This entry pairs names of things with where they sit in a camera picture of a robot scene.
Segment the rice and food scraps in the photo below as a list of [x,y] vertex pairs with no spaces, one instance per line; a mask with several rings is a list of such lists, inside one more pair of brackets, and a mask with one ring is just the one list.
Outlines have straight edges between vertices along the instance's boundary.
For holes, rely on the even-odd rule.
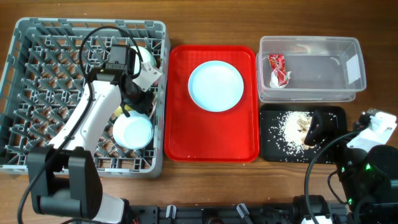
[[320,144],[304,144],[312,113],[307,111],[270,111],[266,122],[262,157],[273,162],[308,163],[320,150]]

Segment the red snack wrapper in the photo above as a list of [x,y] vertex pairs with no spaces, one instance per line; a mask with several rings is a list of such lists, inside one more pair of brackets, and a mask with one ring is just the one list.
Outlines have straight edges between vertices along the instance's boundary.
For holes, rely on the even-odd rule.
[[288,72],[285,69],[285,57],[283,54],[272,54],[268,56],[268,59],[272,71],[274,69],[279,69],[283,72]]

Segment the white tissue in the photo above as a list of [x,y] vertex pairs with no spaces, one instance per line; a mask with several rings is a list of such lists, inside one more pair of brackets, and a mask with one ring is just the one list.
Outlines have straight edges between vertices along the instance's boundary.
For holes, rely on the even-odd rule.
[[284,88],[290,80],[291,72],[283,72],[279,69],[274,69],[271,73],[270,87]]

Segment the small green saucer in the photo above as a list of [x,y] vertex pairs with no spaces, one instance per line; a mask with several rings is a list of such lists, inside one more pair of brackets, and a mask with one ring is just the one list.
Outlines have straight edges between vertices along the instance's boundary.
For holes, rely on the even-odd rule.
[[154,128],[145,114],[130,111],[129,116],[121,114],[113,125],[113,138],[116,143],[126,149],[142,149],[154,136]]

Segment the yellow plastic cup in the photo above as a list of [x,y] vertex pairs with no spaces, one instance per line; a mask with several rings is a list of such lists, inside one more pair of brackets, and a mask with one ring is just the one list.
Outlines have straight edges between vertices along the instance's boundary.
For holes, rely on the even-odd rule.
[[[124,109],[125,109],[126,111],[132,111],[132,108],[131,108],[130,106],[128,106],[128,105],[125,105],[125,106],[124,106]],[[115,115],[115,117],[119,117],[119,116],[121,116],[122,114],[123,114],[123,109],[122,109],[121,106],[119,106],[119,107],[114,111],[114,115]]]

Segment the white plastic fork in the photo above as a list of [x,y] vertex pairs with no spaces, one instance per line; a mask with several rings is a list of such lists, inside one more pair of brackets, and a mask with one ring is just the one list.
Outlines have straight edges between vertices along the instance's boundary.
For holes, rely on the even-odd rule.
[[154,98],[152,99],[152,109],[149,113],[149,118],[152,119],[153,115],[155,114],[156,107],[157,107],[157,100],[158,100],[158,92],[155,92]]

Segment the red plastic tray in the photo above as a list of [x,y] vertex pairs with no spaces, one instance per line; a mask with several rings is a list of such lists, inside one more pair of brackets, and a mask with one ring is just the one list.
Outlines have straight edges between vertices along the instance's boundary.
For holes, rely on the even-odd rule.
[[[188,93],[197,66],[219,60],[243,78],[243,96],[224,112],[201,109]],[[255,53],[243,45],[179,45],[170,53],[165,100],[164,151],[179,162],[251,162],[259,154]]]

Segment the light blue plate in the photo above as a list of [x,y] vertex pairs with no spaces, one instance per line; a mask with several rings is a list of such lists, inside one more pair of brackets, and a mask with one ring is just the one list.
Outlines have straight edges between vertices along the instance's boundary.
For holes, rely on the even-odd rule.
[[230,110],[241,101],[244,81],[231,64],[212,60],[193,70],[187,88],[190,98],[198,107],[219,113]]

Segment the black waste tray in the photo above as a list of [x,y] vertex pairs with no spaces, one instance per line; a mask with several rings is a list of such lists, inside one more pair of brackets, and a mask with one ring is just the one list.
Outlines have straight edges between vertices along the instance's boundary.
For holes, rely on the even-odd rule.
[[259,113],[261,157],[270,162],[308,163],[326,144],[304,144],[314,111],[324,114],[338,129],[346,129],[346,113],[339,106],[263,105]]

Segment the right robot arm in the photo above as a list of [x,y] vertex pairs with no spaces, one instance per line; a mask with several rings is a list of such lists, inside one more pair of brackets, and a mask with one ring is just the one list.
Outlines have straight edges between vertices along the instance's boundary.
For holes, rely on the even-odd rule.
[[338,129],[318,110],[312,113],[304,143],[322,148],[305,174],[303,223],[332,221],[326,204],[319,198],[312,202],[309,194],[311,171],[324,154],[336,165],[350,209],[348,222],[397,223],[397,148],[387,145],[396,127],[396,116],[376,109],[362,112],[352,131]]

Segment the clear plastic bin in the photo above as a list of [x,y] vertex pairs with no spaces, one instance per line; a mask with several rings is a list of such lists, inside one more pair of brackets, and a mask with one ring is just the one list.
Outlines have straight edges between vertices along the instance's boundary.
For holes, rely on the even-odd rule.
[[[270,87],[272,54],[283,54],[291,72],[284,88]],[[264,36],[256,63],[263,103],[352,101],[367,87],[361,46],[354,37]]]

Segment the mint green bowl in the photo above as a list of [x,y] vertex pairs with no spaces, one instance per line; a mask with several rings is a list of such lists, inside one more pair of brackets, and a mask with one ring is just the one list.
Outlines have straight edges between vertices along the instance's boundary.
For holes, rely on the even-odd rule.
[[[149,62],[153,67],[157,66],[155,57],[145,47],[138,46],[138,48],[136,48],[135,46],[132,46],[131,48],[140,51],[144,63]],[[140,64],[139,56],[138,53],[136,53],[135,64],[134,64],[135,74],[137,74],[139,71],[139,64]]]

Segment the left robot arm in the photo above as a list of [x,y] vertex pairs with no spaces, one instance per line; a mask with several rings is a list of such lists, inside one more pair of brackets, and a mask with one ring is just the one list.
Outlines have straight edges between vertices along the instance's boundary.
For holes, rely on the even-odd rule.
[[113,45],[109,59],[85,75],[82,98],[62,130],[48,146],[30,150],[30,183],[21,200],[30,197],[34,212],[41,215],[133,223],[129,202],[103,192],[93,155],[118,107],[123,108],[122,116],[127,119],[150,110],[154,95],[141,78],[160,74],[143,59],[138,46]]

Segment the grey dishwasher rack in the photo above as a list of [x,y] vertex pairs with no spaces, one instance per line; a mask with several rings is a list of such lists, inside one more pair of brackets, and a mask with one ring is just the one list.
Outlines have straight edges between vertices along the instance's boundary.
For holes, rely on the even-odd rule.
[[95,149],[103,177],[155,178],[162,171],[165,89],[170,40],[161,21],[24,17],[14,28],[1,75],[1,171],[25,175],[27,155],[45,146],[72,115],[83,94],[83,72],[102,65],[114,44],[145,47],[163,75],[151,121],[154,137],[138,150],[119,146],[110,117]]

